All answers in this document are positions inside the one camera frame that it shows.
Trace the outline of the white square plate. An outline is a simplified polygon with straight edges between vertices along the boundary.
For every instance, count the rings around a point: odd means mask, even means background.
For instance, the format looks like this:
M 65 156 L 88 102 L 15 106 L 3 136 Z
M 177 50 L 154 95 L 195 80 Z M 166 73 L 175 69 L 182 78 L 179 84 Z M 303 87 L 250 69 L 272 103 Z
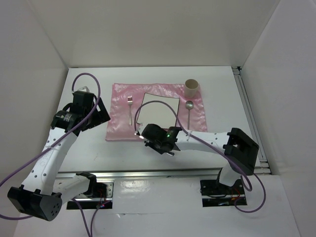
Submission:
M 178 112 L 180 99 L 173 97 L 158 96 L 149 93 L 144 94 L 142 104 L 149 101 L 163 101 L 167 103 L 176 113 Z M 150 103 L 141 108 L 137 118 L 138 124 L 156 124 L 161 128 L 168 129 L 171 126 L 176 125 L 176 117 L 173 112 L 162 103 Z

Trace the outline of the pink rose satin cloth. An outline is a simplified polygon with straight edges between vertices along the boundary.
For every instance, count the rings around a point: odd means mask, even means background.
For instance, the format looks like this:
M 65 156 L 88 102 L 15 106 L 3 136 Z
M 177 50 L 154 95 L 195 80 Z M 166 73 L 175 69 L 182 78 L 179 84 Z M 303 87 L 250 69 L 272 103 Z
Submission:
M 134 125 L 129 125 L 129 106 L 127 97 L 133 98 L 132 119 L 135 117 L 136 110 L 142 105 L 144 94 L 149 93 L 158 96 L 179 98 L 180 104 L 177 116 L 181 124 L 187 128 L 188 110 L 185 103 L 188 99 L 184 95 L 183 84 L 124 84 L 115 83 L 112 86 L 111 97 L 111 120 L 107 125 L 106 141 L 139 141 L 140 139 L 134 135 Z M 191 110 L 190 130 L 207 131 L 204 104 L 200 90 L 191 99 L 194 108 Z

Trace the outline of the silver fork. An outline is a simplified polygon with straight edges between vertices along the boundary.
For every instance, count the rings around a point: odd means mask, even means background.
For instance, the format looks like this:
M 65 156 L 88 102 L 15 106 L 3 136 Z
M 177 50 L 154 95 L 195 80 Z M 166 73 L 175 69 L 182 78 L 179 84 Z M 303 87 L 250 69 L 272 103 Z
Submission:
M 131 95 L 129 95 L 127 97 L 127 103 L 128 103 L 128 106 L 129 106 L 129 125 L 132 126 L 132 105 L 133 105 L 133 98 Z

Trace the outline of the silver spoon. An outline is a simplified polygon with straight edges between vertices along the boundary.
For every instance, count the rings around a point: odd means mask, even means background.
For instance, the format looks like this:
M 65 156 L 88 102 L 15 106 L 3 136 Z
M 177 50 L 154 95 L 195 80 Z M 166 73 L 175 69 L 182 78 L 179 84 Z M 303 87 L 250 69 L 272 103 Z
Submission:
M 185 108 L 188 110 L 187 128 L 190 129 L 191 110 L 194 108 L 193 101 L 187 101 L 185 103 Z

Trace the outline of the beige paper cup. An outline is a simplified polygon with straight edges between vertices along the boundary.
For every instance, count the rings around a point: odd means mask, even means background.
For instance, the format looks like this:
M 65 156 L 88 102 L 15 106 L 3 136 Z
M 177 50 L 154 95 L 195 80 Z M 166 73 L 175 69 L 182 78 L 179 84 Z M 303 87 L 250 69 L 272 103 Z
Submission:
M 195 79 L 188 79 L 184 84 L 184 95 L 186 98 L 193 98 L 198 91 L 199 83 Z

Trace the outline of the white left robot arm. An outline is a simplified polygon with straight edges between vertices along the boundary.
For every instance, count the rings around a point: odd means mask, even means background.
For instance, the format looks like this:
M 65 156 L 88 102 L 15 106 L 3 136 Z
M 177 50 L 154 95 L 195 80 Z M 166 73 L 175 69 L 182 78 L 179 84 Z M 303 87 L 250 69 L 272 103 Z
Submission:
M 104 196 L 107 186 L 97 182 L 91 173 L 78 172 L 58 184 L 55 179 L 79 134 L 109 120 L 102 99 L 90 92 L 74 92 L 73 101 L 54 115 L 46 145 L 30 174 L 19 187 L 9 189 L 7 197 L 15 208 L 31 217 L 52 221 L 63 204 L 80 194 L 89 198 Z

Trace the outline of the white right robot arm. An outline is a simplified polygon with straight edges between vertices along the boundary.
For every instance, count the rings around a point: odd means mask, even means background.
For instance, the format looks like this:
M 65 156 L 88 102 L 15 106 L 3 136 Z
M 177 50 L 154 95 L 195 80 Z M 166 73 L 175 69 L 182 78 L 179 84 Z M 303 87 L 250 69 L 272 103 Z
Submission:
M 215 182 L 216 190 L 222 194 L 231 190 L 242 175 L 247 177 L 254 173 L 259 145 L 239 128 L 209 133 L 180 127 L 165 130 L 156 124 L 142 124 L 135 134 L 144 140 L 145 146 L 161 155 L 173 156 L 175 151 L 189 150 L 223 156 L 228 164 L 221 168 Z

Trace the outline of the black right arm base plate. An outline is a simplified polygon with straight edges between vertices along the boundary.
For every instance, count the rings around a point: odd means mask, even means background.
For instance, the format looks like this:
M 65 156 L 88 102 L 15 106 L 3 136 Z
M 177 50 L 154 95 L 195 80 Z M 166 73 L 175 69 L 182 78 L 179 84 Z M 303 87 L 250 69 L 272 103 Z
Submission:
M 200 180 L 200 193 L 203 207 L 224 207 L 247 205 L 241 180 L 236 180 L 232 187 L 222 185 L 217 180 Z

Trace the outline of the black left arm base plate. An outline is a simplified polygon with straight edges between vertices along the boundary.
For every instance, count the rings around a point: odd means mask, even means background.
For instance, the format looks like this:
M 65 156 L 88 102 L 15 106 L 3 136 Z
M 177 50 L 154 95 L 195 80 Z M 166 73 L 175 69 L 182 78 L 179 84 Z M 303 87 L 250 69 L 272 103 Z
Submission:
M 112 209 L 114 182 L 110 180 L 100 180 L 96 191 L 91 197 L 79 194 L 74 199 L 81 205 L 83 210 Z

